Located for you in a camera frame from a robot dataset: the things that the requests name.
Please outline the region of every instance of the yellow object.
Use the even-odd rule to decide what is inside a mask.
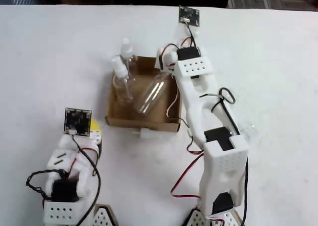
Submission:
[[[90,122],[90,130],[91,131],[99,131],[101,136],[101,127],[95,119],[92,119]]]

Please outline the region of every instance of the white table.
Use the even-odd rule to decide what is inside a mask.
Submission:
[[[220,86],[233,91],[232,111],[250,135],[246,224],[315,225],[318,13],[200,11],[197,44]],[[41,225],[41,196],[25,181],[45,168],[65,107],[92,109],[103,125],[98,202],[112,206],[119,224],[181,224],[196,203],[169,193],[194,158],[185,126],[165,140],[140,140],[103,119],[106,60],[119,53],[121,38],[132,38],[136,54],[154,56],[185,37],[177,20],[176,7],[0,6],[1,225]],[[202,170],[200,161],[177,191],[197,193]]]

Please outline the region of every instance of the clear plastic bottle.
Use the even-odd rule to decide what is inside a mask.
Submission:
[[[128,70],[120,56],[113,57],[111,64],[115,71],[113,85],[116,89],[117,98],[121,104],[129,104],[134,99],[132,94],[133,81],[129,78]]]
[[[134,73],[137,71],[137,56],[134,55],[133,46],[128,38],[123,39],[120,55],[127,67],[129,77],[134,78]]]
[[[160,99],[167,87],[169,73],[161,72],[155,76],[146,90],[135,100],[134,109],[141,115],[147,115],[155,103]]]

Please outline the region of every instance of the circuit board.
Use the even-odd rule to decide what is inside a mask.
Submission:
[[[65,108],[64,134],[76,130],[76,135],[90,135],[91,110]]]
[[[200,26],[200,11],[197,9],[180,6],[179,23],[188,23],[191,26]]]

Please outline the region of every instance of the cardboard tray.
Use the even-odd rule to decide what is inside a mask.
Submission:
[[[153,78],[160,73],[160,70],[154,68],[155,58],[138,57],[137,68],[133,73],[135,82],[135,94],[139,95],[152,82]],[[176,103],[171,107],[169,119],[166,111],[169,105],[174,101],[177,93],[177,84],[174,79],[168,78],[167,88],[156,102],[147,116],[140,116],[132,106],[122,106],[117,99],[113,84],[108,99],[106,122],[111,126],[127,128],[149,128],[158,131],[177,132],[180,128],[181,117],[181,99],[180,95]]]

